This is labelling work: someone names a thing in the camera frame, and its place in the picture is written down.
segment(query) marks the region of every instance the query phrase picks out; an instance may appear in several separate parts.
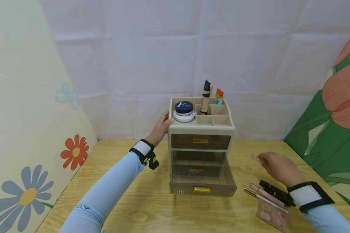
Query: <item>white backdrop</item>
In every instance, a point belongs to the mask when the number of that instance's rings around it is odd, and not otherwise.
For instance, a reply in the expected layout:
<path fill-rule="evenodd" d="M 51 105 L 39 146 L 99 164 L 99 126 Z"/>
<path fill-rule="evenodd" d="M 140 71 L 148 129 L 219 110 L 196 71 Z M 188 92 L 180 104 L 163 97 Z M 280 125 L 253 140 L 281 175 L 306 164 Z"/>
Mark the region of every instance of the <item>white backdrop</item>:
<path fill-rule="evenodd" d="M 145 137 L 205 79 L 236 138 L 281 139 L 350 37 L 350 0 L 40 2 L 99 139 Z"/>

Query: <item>eyeshadow palette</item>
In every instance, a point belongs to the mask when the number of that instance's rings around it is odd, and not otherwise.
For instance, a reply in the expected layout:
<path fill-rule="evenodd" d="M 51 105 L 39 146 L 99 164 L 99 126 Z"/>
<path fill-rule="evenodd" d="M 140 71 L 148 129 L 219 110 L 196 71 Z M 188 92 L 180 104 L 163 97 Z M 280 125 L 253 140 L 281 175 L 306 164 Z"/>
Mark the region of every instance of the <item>eyeshadow palette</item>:
<path fill-rule="evenodd" d="M 258 199 L 255 216 L 284 233 L 290 233 L 290 212 L 270 201 Z"/>

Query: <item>beige plastic organizer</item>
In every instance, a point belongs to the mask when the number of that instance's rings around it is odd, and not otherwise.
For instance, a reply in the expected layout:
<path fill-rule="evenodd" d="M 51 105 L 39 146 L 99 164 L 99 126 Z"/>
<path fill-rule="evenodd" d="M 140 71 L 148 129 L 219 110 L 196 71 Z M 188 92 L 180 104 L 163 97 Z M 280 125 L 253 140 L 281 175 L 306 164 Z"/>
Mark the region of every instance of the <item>beige plastic organizer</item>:
<path fill-rule="evenodd" d="M 202 97 L 173 97 L 169 117 L 180 101 L 193 103 L 195 118 L 175 120 L 168 130 L 170 193 L 232 197 L 237 187 L 227 156 L 235 127 L 226 101 L 209 105 L 207 115 L 200 115 Z"/>

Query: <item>white wrist pad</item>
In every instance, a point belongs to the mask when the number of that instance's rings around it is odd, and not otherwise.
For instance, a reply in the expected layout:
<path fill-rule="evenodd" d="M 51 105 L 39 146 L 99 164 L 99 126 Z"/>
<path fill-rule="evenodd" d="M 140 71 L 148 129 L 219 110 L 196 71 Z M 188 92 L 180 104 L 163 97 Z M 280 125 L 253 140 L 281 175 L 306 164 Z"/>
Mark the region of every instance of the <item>white wrist pad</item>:
<path fill-rule="evenodd" d="M 311 185 L 290 192 L 290 196 L 299 207 L 322 199 L 320 194 Z"/>
<path fill-rule="evenodd" d="M 150 146 L 143 141 L 138 141 L 132 148 L 140 151 L 144 156 L 151 150 Z"/>

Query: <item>wood grain surface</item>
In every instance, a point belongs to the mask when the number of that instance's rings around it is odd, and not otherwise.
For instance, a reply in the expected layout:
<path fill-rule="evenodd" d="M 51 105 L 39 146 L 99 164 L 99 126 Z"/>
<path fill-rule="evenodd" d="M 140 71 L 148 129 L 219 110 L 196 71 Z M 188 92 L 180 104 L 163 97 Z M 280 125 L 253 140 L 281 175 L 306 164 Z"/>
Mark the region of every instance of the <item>wood grain surface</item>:
<path fill-rule="evenodd" d="M 90 187 L 134 145 L 135 140 L 101 140 L 90 153 L 38 228 L 38 233 L 58 232 L 72 208 Z M 263 179 L 283 189 L 251 154 L 274 151 L 292 159 L 307 179 L 318 182 L 350 221 L 350 206 L 328 186 L 285 142 L 280 140 L 233 142 L 228 155 L 237 191 L 232 198 L 172 195 L 169 191 L 167 141 L 155 149 L 160 166 L 146 167 L 124 193 L 103 229 L 110 232 L 279 232 L 256 218 L 257 199 L 243 192 L 251 182 Z M 291 207 L 291 232 L 315 232 Z"/>

